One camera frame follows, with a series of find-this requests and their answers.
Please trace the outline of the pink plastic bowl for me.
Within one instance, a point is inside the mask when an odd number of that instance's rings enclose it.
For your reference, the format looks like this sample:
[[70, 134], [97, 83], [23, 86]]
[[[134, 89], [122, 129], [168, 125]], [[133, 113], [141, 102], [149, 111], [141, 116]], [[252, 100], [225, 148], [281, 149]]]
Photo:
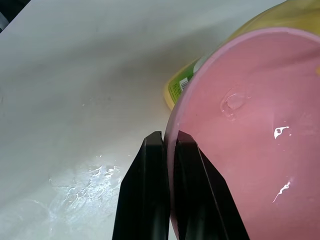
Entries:
[[170, 190], [179, 131], [226, 180], [251, 240], [320, 240], [319, 35], [253, 30], [203, 63], [166, 127]]

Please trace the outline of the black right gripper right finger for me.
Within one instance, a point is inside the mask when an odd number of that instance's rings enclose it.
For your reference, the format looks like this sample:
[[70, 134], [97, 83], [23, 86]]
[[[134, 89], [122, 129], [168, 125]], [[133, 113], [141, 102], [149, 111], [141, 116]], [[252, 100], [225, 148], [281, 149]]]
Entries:
[[250, 240], [225, 179], [182, 131], [174, 150], [173, 186], [179, 240]]

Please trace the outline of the yellow plastic bowl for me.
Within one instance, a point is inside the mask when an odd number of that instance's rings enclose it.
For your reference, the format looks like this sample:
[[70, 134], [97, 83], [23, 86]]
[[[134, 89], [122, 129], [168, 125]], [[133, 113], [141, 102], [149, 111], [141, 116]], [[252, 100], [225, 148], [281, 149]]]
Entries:
[[214, 50], [185, 65], [164, 86], [163, 97], [169, 109], [174, 108], [188, 82], [216, 50], [244, 33], [274, 27], [295, 28], [320, 36], [320, 0], [286, 0], [273, 6], [247, 21]]

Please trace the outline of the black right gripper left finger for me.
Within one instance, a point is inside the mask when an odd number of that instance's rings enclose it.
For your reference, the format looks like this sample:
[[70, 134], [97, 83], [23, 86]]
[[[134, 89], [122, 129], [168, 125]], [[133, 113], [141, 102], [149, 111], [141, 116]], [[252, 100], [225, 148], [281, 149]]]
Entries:
[[112, 240], [168, 240], [170, 211], [166, 150], [155, 131], [144, 138], [120, 184]]

